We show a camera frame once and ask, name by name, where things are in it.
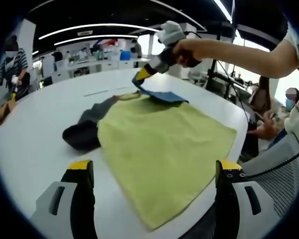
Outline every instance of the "mesh chair back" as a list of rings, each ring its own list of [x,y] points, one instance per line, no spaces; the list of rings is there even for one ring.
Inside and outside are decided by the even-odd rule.
[[[258,157],[242,164],[247,176],[252,176],[281,165],[299,153],[295,135],[287,134],[281,141]],[[274,209],[282,217],[299,192],[299,157],[288,164],[252,177],[273,198]]]

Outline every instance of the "ceiling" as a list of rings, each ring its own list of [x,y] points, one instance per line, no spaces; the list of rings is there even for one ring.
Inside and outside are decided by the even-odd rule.
[[[207,29],[207,33],[217,34],[220,30],[222,35],[230,37],[232,30],[229,21],[221,12],[213,0],[160,0],[161,2],[180,10],[190,16]],[[229,13],[231,13],[232,0],[221,0]],[[155,3],[150,0],[37,0],[32,1],[30,11],[25,17],[36,24],[36,32],[33,43],[33,51],[47,52],[55,49],[54,43],[77,38],[78,32],[92,30],[92,35],[104,34],[130,34],[135,28],[129,27],[86,27],[81,29],[61,32],[42,40],[38,38],[68,27],[95,24],[95,23],[123,23],[150,27],[162,24],[167,20],[176,22],[188,22],[202,30],[200,26],[187,19],[180,13]],[[234,22],[238,25],[248,26],[259,30],[273,38],[281,40],[286,32],[286,21],[275,6],[273,1],[268,0],[236,0]],[[139,34],[153,33],[143,31]],[[243,38],[254,41],[267,48],[274,48],[275,44],[264,36],[258,36],[250,32],[240,31]]]

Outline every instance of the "cardboard box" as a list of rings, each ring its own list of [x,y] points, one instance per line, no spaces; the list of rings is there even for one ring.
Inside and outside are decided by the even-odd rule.
[[[0,108],[0,125],[5,121],[5,119],[8,117],[10,112],[14,109],[16,106],[15,100],[9,100],[7,101],[1,108]]]

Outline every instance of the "yellow-green towel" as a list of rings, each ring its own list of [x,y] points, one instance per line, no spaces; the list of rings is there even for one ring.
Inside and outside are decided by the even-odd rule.
[[[144,223],[155,229],[181,213],[215,175],[234,129],[182,103],[119,101],[99,122],[106,162]]]

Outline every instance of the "ceiling light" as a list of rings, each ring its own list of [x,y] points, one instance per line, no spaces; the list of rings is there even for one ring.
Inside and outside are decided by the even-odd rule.
[[[117,38],[117,37],[128,37],[128,38],[137,38],[137,36],[132,36],[132,35],[96,35],[96,36],[84,36],[84,37],[78,37],[78,38],[73,38],[73,39],[69,39],[66,41],[60,41],[58,43],[55,43],[54,45],[60,45],[66,42],[70,42],[70,41],[77,41],[77,40],[82,40],[82,39],[88,39],[88,38],[98,38],[98,37],[113,37],[113,38]]]
[[[169,9],[171,9],[171,10],[173,10],[173,11],[175,11],[175,12],[181,14],[181,15],[183,15],[183,16],[186,17],[187,19],[189,19],[189,20],[191,20],[192,22],[196,23],[196,25],[200,26],[204,31],[207,31],[207,29],[206,29],[205,27],[203,27],[201,24],[199,24],[199,23],[198,23],[197,21],[195,21],[193,18],[191,18],[190,16],[188,16],[188,15],[186,15],[185,13],[181,12],[180,10],[177,10],[177,9],[173,8],[172,6],[167,5],[167,4],[165,4],[165,3],[161,2],[161,1],[157,1],[157,0],[150,0],[150,1],[155,2],[155,3],[157,3],[157,4],[160,4],[160,5],[162,5],[162,6],[165,6],[165,7],[169,8]]]
[[[227,9],[225,8],[224,4],[220,0],[214,0],[214,2],[217,4],[217,6],[219,7],[219,9],[225,15],[225,17],[227,18],[227,20],[229,20],[229,22],[232,24],[233,23],[233,19],[231,18],[231,15],[229,14],[229,12],[227,11]]]
[[[49,33],[49,34],[46,34],[44,36],[39,37],[39,40],[44,39],[44,38],[46,38],[48,36],[51,36],[51,35],[54,35],[54,34],[58,34],[60,32],[74,30],[74,29],[83,28],[83,27],[95,27],[95,26],[123,26],[123,27],[132,27],[132,28],[144,29],[144,30],[149,30],[149,31],[155,31],[155,32],[159,31],[157,29],[150,28],[150,27],[145,27],[145,26],[136,26],[136,25],[120,24],[120,23],[100,23],[100,24],[89,24],[89,25],[73,26],[73,27],[62,29],[62,30],[54,31],[52,33]]]

